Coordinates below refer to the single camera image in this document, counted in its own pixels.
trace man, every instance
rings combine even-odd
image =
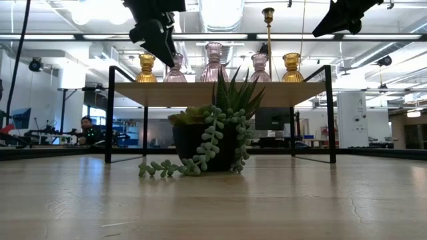
[[[90,117],[83,117],[80,123],[82,130],[81,136],[79,136],[80,145],[93,145],[96,142],[104,140],[101,128],[92,124],[92,119]]]

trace shelf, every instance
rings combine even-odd
[[[236,83],[239,89],[243,83]],[[293,107],[325,91],[324,83],[258,83],[262,107]],[[148,107],[199,107],[211,103],[213,83],[116,83],[115,91]]]

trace amber glass vase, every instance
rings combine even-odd
[[[301,83],[304,78],[301,73],[298,71],[298,65],[300,64],[299,53],[288,53],[283,56],[285,60],[286,71],[285,75],[282,77],[282,82],[284,83]]]
[[[218,80],[218,73],[221,71],[224,80],[228,81],[226,67],[220,63],[221,58],[221,43],[208,43],[206,46],[207,58],[209,63],[206,65],[201,74],[200,81],[202,83],[213,83]]]
[[[175,65],[166,74],[166,77],[163,80],[164,83],[187,83],[184,74],[182,74],[182,72],[180,71],[182,59],[183,55],[181,53],[173,54],[173,63],[175,63]]]
[[[136,77],[137,83],[155,83],[157,80],[154,74],[151,72],[154,66],[154,55],[150,53],[144,53],[139,56],[142,72]]]
[[[270,83],[272,79],[266,73],[267,54],[256,53],[252,55],[252,64],[255,68],[255,73],[252,74],[250,81],[255,81],[258,78],[258,83]]]

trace security camera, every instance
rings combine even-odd
[[[376,64],[380,67],[382,66],[390,66],[392,64],[393,60],[390,56],[385,56],[383,58],[381,58],[380,60],[378,60],[376,62]]]
[[[36,72],[36,73],[41,72],[43,70],[41,57],[33,57],[33,60],[29,63],[28,68],[32,72]]]

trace black cable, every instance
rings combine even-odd
[[[9,98],[7,99],[6,125],[9,124],[9,116],[10,116],[10,113],[11,113],[11,104],[12,104],[13,90],[15,88],[16,74],[18,73],[19,59],[21,58],[21,51],[22,51],[22,45],[24,44],[25,32],[27,31],[27,24],[28,24],[28,16],[29,16],[29,7],[30,7],[30,4],[31,4],[31,0],[27,0],[27,6],[25,8],[25,15],[24,15],[24,22],[22,24],[21,38],[19,39],[18,50],[16,52],[15,68],[13,69],[11,89],[9,91]]]

